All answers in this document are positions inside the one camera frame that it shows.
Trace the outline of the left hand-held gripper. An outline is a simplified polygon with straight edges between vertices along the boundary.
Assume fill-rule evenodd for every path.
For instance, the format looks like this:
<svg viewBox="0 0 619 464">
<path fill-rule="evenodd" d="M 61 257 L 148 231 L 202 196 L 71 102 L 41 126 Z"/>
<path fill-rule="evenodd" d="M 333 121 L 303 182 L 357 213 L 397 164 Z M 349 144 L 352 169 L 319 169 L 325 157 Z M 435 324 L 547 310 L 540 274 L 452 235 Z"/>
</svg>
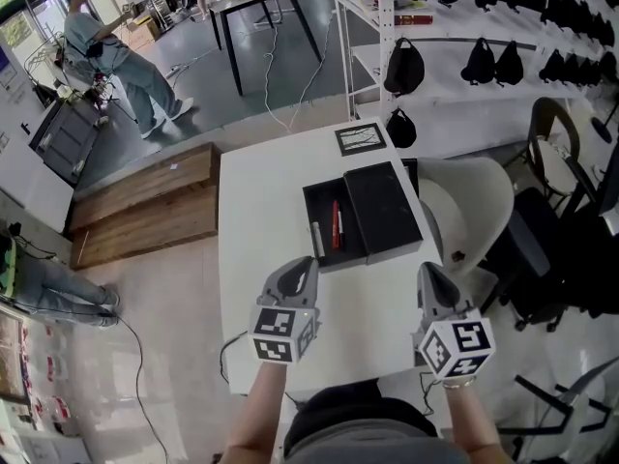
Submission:
<svg viewBox="0 0 619 464">
<path fill-rule="evenodd" d="M 314 307 L 318 276 L 318 261 L 303 256 L 267 277 L 251 310 L 248 328 L 250 346 L 258 360 L 295 364 L 306 354 L 318 331 L 320 310 Z"/>
</svg>

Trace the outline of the green bag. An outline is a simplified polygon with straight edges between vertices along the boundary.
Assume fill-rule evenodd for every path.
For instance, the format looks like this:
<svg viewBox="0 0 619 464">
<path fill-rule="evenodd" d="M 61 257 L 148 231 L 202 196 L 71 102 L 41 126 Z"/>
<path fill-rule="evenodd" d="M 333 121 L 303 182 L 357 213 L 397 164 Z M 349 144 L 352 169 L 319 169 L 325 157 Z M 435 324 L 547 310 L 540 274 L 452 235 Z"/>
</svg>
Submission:
<svg viewBox="0 0 619 464">
<path fill-rule="evenodd" d="M 15 297 L 17 244 L 13 238 L 0 235 L 0 296 Z"/>
</svg>

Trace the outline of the person's right forearm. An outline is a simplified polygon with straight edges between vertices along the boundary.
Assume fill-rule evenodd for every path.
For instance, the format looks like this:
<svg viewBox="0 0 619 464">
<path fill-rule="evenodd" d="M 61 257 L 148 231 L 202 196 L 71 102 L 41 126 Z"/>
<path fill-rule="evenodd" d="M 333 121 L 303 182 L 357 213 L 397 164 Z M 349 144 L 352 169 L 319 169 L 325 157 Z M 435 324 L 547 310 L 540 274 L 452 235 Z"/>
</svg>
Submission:
<svg viewBox="0 0 619 464">
<path fill-rule="evenodd" d="M 472 464 L 510 464 L 500 445 L 494 422 L 487 415 L 472 385 L 446 388 L 455 442 L 468 454 Z"/>
</svg>

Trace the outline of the black-framed chair white cushion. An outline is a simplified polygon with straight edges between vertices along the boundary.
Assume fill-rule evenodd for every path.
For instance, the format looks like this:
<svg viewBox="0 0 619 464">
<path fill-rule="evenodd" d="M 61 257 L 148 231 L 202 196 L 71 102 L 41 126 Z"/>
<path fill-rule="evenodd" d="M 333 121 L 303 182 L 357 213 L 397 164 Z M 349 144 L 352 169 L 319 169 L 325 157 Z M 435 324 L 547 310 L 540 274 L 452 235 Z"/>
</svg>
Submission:
<svg viewBox="0 0 619 464">
<path fill-rule="evenodd" d="M 578 178 L 569 162 L 589 178 L 593 189 L 599 182 L 582 155 L 580 132 L 566 107 L 558 100 L 534 101 L 527 134 L 526 161 L 542 187 L 542 193 L 561 216 L 575 195 Z"/>
</svg>

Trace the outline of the black office chair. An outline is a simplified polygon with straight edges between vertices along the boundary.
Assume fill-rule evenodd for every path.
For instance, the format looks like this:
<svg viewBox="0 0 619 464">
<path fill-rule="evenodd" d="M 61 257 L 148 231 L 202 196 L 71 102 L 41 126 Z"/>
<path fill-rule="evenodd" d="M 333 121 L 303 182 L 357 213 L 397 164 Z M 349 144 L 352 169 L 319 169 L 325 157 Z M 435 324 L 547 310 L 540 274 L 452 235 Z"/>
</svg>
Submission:
<svg viewBox="0 0 619 464">
<path fill-rule="evenodd" d="M 519 332 L 543 322 L 553 332 L 570 307 L 593 318 L 619 315 L 619 235 L 588 207 L 560 218 L 536 188 L 516 195 L 482 268 L 497 283 L 481 312 L 511 305 Z"/>
</svg>

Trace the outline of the person's black trousers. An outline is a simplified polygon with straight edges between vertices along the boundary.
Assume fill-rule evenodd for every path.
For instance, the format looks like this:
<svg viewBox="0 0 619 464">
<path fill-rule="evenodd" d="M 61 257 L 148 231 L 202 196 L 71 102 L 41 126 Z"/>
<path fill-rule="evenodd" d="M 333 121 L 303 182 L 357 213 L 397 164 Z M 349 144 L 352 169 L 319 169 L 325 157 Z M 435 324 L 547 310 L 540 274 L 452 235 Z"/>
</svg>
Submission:
<svg viewBox="0 0 619 464">
<path fill-rule="evenodd" d="M 303 402 L 284 439 L 288 456 L 303 439 L 328 427 L 358 420 L 393 420 L 411 425 L 436 437 L 435 426 L 411 404 L 383 396 L 378 380 L 324 389 Z"/>
</svg>

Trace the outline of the white cabinet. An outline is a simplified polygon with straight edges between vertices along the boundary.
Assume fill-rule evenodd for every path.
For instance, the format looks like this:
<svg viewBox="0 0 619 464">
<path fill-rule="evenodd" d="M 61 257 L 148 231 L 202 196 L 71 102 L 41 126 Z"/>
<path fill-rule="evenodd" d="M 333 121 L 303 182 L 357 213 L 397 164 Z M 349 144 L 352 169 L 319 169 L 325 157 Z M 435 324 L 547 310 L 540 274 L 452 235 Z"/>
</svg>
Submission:
<svg viewBox="0 0 619 464">
<path fill-rule="evenodd" d="M 74 190 L 20 137 L 0 131 L 0 189 L 27 213 L 62 234 Z"/>
</svg>

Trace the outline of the white metal shelf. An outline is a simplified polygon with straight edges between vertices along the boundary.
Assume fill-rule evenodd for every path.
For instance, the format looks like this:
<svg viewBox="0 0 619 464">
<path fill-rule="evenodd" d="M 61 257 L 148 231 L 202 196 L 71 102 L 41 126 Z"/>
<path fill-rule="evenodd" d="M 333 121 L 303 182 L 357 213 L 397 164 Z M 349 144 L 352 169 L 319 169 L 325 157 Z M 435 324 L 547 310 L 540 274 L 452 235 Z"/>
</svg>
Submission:
<svg viewBox="0 0 619 464">
<path fill-rule="evenodd" d="M 479 7 L 475 0 L 457 0 L 444 6 L 426 0 L 419 6 L 400 5 L 403 0 L 338 0 L 344 13 L 363 20 L 378 35 L 370 45 L 343 48 L 347 64 L 358 61 L 373 80 L 367 88 L 349 92 L 350 114 L 355 119 L 379 117 L 386 120 L 400 107 L 413 121 L 522 122 L 534 100 L 578 100 L 586 86 L 560 81 L 543 81 L 539 72 L 553 51 L 591 62 L 601 60 L 609 47 L 570 28 L 543 22 L 539 12 L 522 6 L 512 9 L 504 1 Z M 432 15 L 431 25 L 396 26 L 395 15 Z M 388 63 L 396 41 L 406 38 L 421 53 L 425 77 L 411 94 L 395 97 L 384 88 Z M 523 65 L 523 78 L 516 85 L 488 83 L 475 85 L 460 72 L 479 38 L 486 40 L 494 56 L 500 57 L 509 44 L 516 44 Z"/>
</svg>

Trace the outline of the grey drawer cabinet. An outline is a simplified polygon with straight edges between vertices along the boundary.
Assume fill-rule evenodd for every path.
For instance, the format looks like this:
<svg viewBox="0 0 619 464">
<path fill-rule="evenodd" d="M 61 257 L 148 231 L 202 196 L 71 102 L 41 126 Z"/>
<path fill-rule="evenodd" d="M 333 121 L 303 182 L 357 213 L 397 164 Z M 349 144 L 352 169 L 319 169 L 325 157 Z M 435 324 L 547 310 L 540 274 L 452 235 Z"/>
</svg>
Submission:
<svg viewBox="0 0 619 464">
<path fill-rule="evenodd" d="M 74 97 L 49 106 L 34 130 L 29 147 L 56 175 L 75 188 L 100 133 L 101 112 Z"/>
</svg>

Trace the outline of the wooden step platform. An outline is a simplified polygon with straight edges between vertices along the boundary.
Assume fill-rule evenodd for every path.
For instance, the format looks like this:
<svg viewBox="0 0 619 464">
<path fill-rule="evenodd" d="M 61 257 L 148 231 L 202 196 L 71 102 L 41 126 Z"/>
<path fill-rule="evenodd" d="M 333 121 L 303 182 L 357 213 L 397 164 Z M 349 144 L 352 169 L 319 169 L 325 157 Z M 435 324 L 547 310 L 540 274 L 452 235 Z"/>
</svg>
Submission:
<svg viewBox="0 0 619 464">
<path fill-rule="evenodd" d="M 220 168 L 221 150 L 207 143 L 77 201 L 70 266 L 84 270 L 217 235 Z"/>
</svg>

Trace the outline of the black picture frame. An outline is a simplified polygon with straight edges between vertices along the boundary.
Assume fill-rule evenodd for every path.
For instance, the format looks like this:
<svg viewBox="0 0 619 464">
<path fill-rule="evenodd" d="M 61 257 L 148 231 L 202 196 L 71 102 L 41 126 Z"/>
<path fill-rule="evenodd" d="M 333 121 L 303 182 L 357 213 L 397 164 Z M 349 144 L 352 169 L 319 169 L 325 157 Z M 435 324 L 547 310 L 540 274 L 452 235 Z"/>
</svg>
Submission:
<svg viewBox="0 0 619 464">
<path fill-rule="evenodd" d="M 376 123 L 335 130 L 335 136 L 343 157 L 379 150 L 387 146 Z"/>
</svg>

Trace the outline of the rows of black bags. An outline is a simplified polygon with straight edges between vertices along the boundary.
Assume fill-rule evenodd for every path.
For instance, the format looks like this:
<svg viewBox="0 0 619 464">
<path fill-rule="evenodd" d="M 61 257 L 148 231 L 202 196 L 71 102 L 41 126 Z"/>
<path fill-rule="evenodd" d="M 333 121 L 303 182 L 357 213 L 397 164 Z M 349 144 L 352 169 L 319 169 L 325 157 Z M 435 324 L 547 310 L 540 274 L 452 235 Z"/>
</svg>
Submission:
<svg viewBox="0 0 619 464">
<path fill-rule="evenodd" d="M 400 5 L 419 6 L 424 1 L 426 0 L 403 0 Z M 457 0 L 436 1 L 450 6 Z M 557 27 L 570 28 L 577 35 L 586 34 L 590 39 L 598 40 L 610 49 L 601 60 L 594 62 L 578 59 L 573 55 L 564 57 L 561 52 L 553 51 L 539 72 L 540 79 L 586 86 L 587 92 L 604 82 L 619 82 L 616 22 L 608 15 L 598 12 L 590 0 L 475 0 L 481 8 L 494 5 L 498 1 L 506 2 L 512 9 L 522 6 L 535 10 L 540 13 L 543 22 L 552 21 Z M 619 5 L 619 0 L 607 1 L 611 6 Z M 516 44 L 510 43 L 502 55 L 496 57 L 486 40 L 479 38 L 460 76 L 475 85 L 491 80 L 510 85 L 518 84 L 523 78 L 523 65 Z M 410 40 L 398 39 L 388 63 L 385 90 L 395 97 L 411 94 L 421 85 L 424 77 L 425 66 L 421 53 Z M 454 118 L 447 121 L 434 119 L 415 122 L 402 108 L 397 107 L 389 114 L 388 126 L 391 131 L 402 134 L 401 147 L 419 143 L 429 152 L 452 156 L 521 141 L 527 129 L 528 115 L 529 113 L 524 121 L 515 124 L 467 122 Z"/>
</svg>

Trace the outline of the black storage box with lid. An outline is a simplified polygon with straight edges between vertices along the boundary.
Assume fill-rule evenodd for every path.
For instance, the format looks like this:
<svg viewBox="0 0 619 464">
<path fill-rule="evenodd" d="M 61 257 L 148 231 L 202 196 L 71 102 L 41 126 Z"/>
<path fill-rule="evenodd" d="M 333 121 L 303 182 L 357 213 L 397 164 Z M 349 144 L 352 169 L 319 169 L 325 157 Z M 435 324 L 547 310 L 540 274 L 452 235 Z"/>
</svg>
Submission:
<svg viewBox="0 0 619 464">
<path fill-rule="evenodd" d="M 325 250 L 321 272 L 373 265 L 415 252 L 423 242 L 419 225 L 390 162 L 349 170 L 342 177 L 303 188 L 311 223 L 320 226 Z M 344 249 L 332 249 L 332 208 L 342 213 Z"/>
</svg>

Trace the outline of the person's grey shirt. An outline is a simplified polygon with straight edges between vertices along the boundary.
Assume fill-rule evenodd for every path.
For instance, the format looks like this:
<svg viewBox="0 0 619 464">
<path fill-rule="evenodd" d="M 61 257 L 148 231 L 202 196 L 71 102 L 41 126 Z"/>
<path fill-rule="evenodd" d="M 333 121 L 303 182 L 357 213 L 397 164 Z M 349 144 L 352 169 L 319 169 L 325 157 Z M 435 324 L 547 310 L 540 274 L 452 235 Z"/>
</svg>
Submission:
<svg viewBox="0 0 619 464">
<path fill-rule="evenodd" d="M 395 425 L 321 430 L 292 447 L 281 464 L 471 464 L 453 443 Z"/>
</svg>

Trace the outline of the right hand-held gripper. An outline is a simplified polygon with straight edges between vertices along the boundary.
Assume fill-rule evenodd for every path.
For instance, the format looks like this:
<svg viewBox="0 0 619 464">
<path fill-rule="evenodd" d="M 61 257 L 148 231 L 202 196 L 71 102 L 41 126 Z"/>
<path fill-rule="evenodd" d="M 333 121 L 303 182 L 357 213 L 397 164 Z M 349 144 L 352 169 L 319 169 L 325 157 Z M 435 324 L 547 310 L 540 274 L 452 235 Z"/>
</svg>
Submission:
<svg viewBox="0 0 619 464">
<path fill-rule="evenodd" d="M 418 272 L 425 316 L 452 318 L 432 321 L 415 340 L 415 352 L 438 381 L 476 376 L 496 352 L 490 321 L 483 317 L 469 292 L 441 266 L 426 262 Z"/>
</svg>

